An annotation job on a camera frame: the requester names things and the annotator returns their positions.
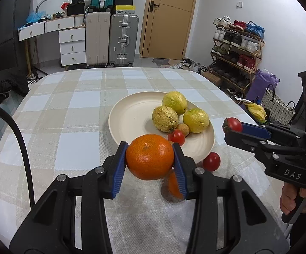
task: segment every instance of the wooden shoe rack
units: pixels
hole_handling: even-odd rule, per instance
[[[248,36],[248,37],[250,37],[250,38],[253,38],[253,39],[259,41],[259,47],[260,47],[260,49],[259,49],[256,53],[250,53],[250,52],[248,52],[247,50],[244,50],[244,49],[235,47],[234,45],[229,45],[229,44],[227,44],[227,43],[225,43],[225,42],[222,42],[222,41],[213,39],[214,44],[215,44],[216,46],[222,46],[223,44],[229,46],[228,54],[230,53],[230,51],[231,51],[232,49],[236,49],[237,51],[240,51],[240,52],[242,52],[242,53],[244,53],[244,54],[246,54],[246,55],[249,55],[249,56],[251,56],[251,57],[253,57],[253,58],[255,59],[255,67],[252,69],[252,71],[249,71],[249,70],[246,70],[246,69],[244,69],[244,68],[238,66],[237,64],[234,64],[234,63],[232,63],[232,62],[226,60],[224,57],[222,57],[222,56],[220,56],[220,55],[217,55],[216,53],[213,53],[213,52],[210,53],[210,55],[211,55],[213,61],[215,61],[215,58],[216,58],[216,59],[219,59],[219,60],[224,61],[224,62],[226,62],[226,63],[228,63],[228,64],[230,64],[230,65],[236,67],[237,69],[242,70],[242,71],[244,71],[245,73],[249,74],[249,79],[250,79],[251,82],[250,82],[244,89],[242,89],[241,87],[239,87],[237,84],[233,83],[232,81],[230,81],[230,80],[227,79],[226,77],[224,77],[224,76],[218,74],[217,72],[213,71],[213,72],[215,73],[215,75],[221,77],[224,81],[228,82],[233,88],[235,88],[235,89],[238,90],[238,91],[241,91],[242,94],[243,94],[243,96],[245,97],[246,94],[247,94],[247,91],[248,91],[248,89],[249,89],[249,87],[250,87],[250,85],[251,85],[251,83],[252,83],[252,81],[253,81],[254,78],[255,78],[255,73],[256,73],[256,71],[257,71],[257,69],[258,69],[258,65],[260,64],[260,62],[261,62],[261,60],[262,60],[262,48],[264,47],[265,42],[262,41],[262,40],[260,39],[259,36],[253,35],[253,34],[251,34],[251,33],[248,33],[248,32],[242,31],[242,30],[232,29],[232,28],[229,28],[229,27],[223,27],[223,26],[220,26],[220,25],[216,25],[216,27],[217,27],[217,29],[218,29],[218,28],[223,28],[223,29],[225,29],[225,30],[227,30],[227,31],[237,32],[237,33],[239,33],[239,34],[241,34],[241,35],[246,35],[246,36]]]

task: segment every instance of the round plate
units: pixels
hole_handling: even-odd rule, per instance
[[[167,139],[167,133],[155,128],[152,120],[153,110],[161,106],[164,92],[140,92],[124,97],[115,104],[109,114],[109,131],[115,142],[120,144],[126,141],[130,144],[134,139],[144,134],[158,134]],[[198,108],[188,101],[188,108]],[[179,123],[183,123],[183,115],[179,117]],[[202,133],[190,133],[186,137],[185,144],[181,149],[185,156],[194,159],[196,163],[202,161],[213,148],[215,135],[213,125]]]

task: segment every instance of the blue gripper pad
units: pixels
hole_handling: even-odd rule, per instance
[[[186,181],[186,174],[184,173],[180,158],[178,155],[178,152],[175,149],[175,144],[173,144],[173,150],[174,150],[174,171],[176,175],[176,179],[178,181],[179,191],[183,195],[183,197],[187,198],[187,181]]]
[[[266,128],[256,125],[251,125],[244,122],[242,122],[242,132],[244,134],[257,136],[260,138],[270,139],[270,133],[267,131]]]
[[[120,191],[123,174],[125,173],[125,168],[126,168],[125,154],[126,154],[127,148],[128,148],[128,143],[123,141],[120,143],[119,148],[115,154],[115,156],[119,155],[119,160],[118,160],[118,164],[116,166],[116,169],[113,175],[113,186],[112,186],[112,191],[111,191],[113,198],[115,198],[116,194],[119,193]]]

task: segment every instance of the metal screw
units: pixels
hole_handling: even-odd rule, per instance
[[[58,177],[56,179],[58,181],[65,181],[66,180],[66,175],[64,175],[64,174],[58,175]]]
[[[102,174],[105,171],[105,168],[102,166],[98,166],[97,168],[94,169],[94,172],[97,174]]]
[[[233,180],[236,181],[236,182],[241,182],[242,181],[242,177],[239,176],[239,175],[234,175],[233,176]]]
[[[195,168],[195,173],[202,175],[205,172],[205,169],[201,168],[201,167],[197,167]]]

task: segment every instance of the orange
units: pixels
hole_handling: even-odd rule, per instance
[[[166,176],[173,166],[174,151],[168,140],[160,135],[139,136],[126,151],[127,167],[144,181]]]
[[[168,189],[173,196],[183,199],[183,195],[179,191],[178,181],[176,180],[175,172],[169,175]]]

